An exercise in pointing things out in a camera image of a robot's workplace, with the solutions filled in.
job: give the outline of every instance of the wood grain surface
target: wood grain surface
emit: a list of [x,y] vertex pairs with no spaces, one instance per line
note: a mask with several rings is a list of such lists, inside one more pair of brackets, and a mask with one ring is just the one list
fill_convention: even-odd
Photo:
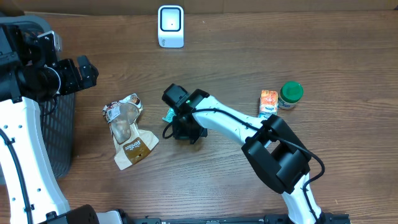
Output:
[[[47,17],[64,57],[85,54],[97,86],[77,94],[72,168],[58,181],[71,208],[122,208],[132,217],[250,217],[287,213],[255,175],[240,147],[222,135],[195,145],[160,139],[143,161],[120,171],[101,110],[137,93],[138,126],[159,138],[176,83],[208,91],[256,116],[262,89],[296,80],[304,96],[279,110],[326,165],[312,184],[324,212],[353,223],[398,223],[398,12],[187,15],[185,46],[162,49],[156,16]],[[311,160],[312,175],[319,172]],[[9,201],[0,186],[0,223]]]

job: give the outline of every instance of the black mesh basket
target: black mesh basket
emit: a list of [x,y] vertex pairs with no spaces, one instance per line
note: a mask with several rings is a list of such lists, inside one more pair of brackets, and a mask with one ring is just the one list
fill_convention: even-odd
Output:
[[[35,35],[51,31],[50,25],[37,16],[0,17],[0,24],[15,24]],[[54,106],[53,101],[40,105],[41,114]],[[44,145],[55,178],[65,176],[70,168],[75,114],[75,94],[58,97],[58,108],[48,116],[40,116]],[[5,184],[0,166],[0,184]]]

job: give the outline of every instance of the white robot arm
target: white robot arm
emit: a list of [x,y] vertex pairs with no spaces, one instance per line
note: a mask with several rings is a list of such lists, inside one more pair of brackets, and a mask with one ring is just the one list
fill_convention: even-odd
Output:
[[223,133],[243,146],[242,150],[260,179],[282,194],[292,222],[316,223],[321,218],[322,211],[315,202],[309,184],[306,189],[310,206],[302,190],[304,183],[309,180],[308,161],[311,157],[308,158],[309,155],[302,151],[292,150],[294,147],[290,148],[286,144],[281,144],[270,154],[266,147],[271,143],[271,138],[259,134],[262,129],[265,133],[273,131],[304,147],[282,119],[273,116],[270,118],[273,121],[267,123],[263,118],[248,116],[223,105],[204,91],[196,90],[189,95],[174,84],[165,90],[162,99],[177,114],[169,124],[173,126],[172,135],[164,138],[174,136],[176,139],[189,139],[193,144],[200,136],[206,136],[206,129]]

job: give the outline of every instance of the food wrapper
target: food wrapper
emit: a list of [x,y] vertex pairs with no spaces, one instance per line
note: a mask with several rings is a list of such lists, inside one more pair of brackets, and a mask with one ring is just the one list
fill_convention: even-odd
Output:
[[116,149],[114,160],[121,170],[143,160],[159,142],[152,132],[138,129],[136,121],[141,111],[142,103],[136,94],[112,102],[102,110]]
[[262,90],[260,97],[259,118],[268,119],[272,114],[278,112],[278,92],[272,90]]

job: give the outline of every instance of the white device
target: white device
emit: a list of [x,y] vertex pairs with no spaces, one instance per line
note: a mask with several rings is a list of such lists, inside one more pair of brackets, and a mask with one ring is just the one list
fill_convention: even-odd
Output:
[[184,10],[180,6],[161,6],[157,12],[157,37],[165,48],[184,46]]

